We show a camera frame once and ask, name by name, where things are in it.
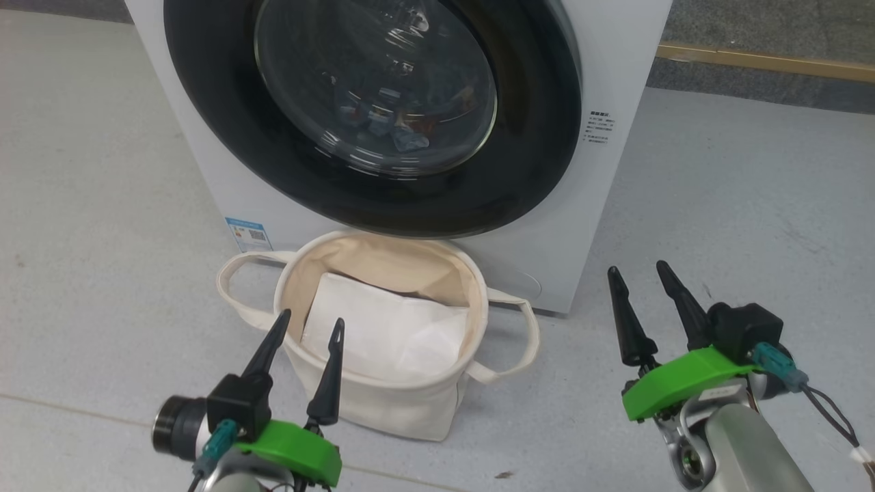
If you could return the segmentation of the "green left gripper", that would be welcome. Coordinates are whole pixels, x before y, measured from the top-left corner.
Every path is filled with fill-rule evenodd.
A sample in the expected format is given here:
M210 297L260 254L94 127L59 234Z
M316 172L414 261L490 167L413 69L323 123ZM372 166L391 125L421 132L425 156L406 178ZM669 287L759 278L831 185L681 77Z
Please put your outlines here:
M284 309L250 359L241 378L269 376L278 349L284 342L291 311ZM340 397L346 323L338 318L327 345L326 362L319 386L307 408L306 428L334 426L340 420ZM237 442L237 449L278 465L320 486L334 488L340 480L340 449L318 433L298 424L272 420L254 442Z

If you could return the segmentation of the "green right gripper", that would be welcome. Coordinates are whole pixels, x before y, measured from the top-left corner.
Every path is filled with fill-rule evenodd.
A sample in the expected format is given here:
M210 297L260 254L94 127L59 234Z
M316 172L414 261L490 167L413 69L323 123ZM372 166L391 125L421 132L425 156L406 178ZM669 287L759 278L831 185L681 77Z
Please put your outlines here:
M659 367L654 360L658 348L644 333L630 303L630 293L621 271L616 266L610 266L607 271L622 364L639 370L651 370L632 382L622 394L622 405L630 421L647 420L678 402L715 388L719 383L759 370L759 366L752 362L737 364L710 346L712 326L702 306L681 283L668 262L659 260L656 270L666 294L675 303L687 337L687 349L690 350L688 354Z

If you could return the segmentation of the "round black glass washer door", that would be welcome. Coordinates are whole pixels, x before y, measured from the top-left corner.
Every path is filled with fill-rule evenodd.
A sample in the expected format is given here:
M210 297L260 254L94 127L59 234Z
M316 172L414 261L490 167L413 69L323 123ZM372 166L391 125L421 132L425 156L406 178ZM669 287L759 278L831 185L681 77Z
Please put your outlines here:
M254 174L348 226L476 236L539 205L582 121L573 50L549 0L163 0L179 81ZM397 152L343 124L334 88L455 94L481 106Z

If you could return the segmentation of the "cream canvas laundry basket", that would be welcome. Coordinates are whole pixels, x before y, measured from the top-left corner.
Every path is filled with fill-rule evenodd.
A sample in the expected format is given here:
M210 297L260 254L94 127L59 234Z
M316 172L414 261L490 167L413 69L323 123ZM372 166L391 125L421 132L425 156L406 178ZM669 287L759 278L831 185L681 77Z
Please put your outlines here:
M269 311L244 304L230 291L235 272L257 260L284 265ZM444 440L470 379L483 384L497 382L527 370L537 358L541 334L529 301L488 287L479 266L453 244L338 231L320 236L297 251L251 251L233 256L217 274L219 296L247 324L263 331L271 328L284 309L291 311L284 350L309 396L314 396L328 358L313 355L300 342L320 277L326 273L406 298L469 310L468 332L459 360L436 377L409 383L384 382L342 368L339 414L358 426L401 438ZM527 346L521 359L501 372L474 358L485 336L492 303L517 306L527 323Z

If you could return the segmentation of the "white front-load washing machine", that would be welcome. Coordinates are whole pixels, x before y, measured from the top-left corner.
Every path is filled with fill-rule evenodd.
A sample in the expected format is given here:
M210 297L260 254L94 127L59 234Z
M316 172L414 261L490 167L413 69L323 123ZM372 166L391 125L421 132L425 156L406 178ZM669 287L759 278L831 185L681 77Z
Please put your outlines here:
M300 205L225 147L179 81L167 47L163 1L124 0L223 221L230 217L262 224L273 250L300 250L340 230L380 234ZM572 47L582 85L577 146L559 183L528 214L496 230L457 238L389 237L451 243L471 256L488 286L528 299L537 311L572 314L582 311L587 290L594 288L597 266L608 264L609 217L619 207L646 80L676 0L549 3ZM609 143L582 138L582 124L591 110L615 118Z

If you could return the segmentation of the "white cloth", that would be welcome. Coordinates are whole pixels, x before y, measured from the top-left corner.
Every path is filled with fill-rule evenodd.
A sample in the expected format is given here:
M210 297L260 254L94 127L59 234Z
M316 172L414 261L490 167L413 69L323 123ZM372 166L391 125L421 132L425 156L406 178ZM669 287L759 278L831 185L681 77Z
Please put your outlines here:
M468 308L406 298L334 273L320 277L300 345L328 358L343 320L344 370L384 382L419 382L450 370L468 332Z

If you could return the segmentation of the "blue energy label sticker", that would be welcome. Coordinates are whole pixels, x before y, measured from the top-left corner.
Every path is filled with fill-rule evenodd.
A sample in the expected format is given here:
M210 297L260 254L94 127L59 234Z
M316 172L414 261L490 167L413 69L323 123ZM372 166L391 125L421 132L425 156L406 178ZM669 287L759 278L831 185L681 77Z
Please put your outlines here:
M230 217L226 217L225 221L241 253L273 250L262 224Z

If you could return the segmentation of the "small printed text label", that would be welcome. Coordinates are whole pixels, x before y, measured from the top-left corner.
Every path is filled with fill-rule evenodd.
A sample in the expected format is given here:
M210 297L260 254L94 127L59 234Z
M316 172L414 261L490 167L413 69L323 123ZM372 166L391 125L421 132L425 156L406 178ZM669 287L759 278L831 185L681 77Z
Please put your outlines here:
M609 112L591 110L582 124L585 142L607 144L615 133L616 120Z

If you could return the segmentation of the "wooden floor strip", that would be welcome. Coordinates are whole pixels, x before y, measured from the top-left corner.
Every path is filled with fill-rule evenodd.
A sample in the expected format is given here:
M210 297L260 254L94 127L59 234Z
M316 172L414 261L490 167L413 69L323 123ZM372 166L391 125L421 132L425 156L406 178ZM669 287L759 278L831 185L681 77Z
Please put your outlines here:
M834 80L875 84L875 65L851 63L840 60L797 58L788 55L753 53L713 46L693 46L676 42L662 42L656 58L681 63L703 63L720 66L735 66L801 74Z

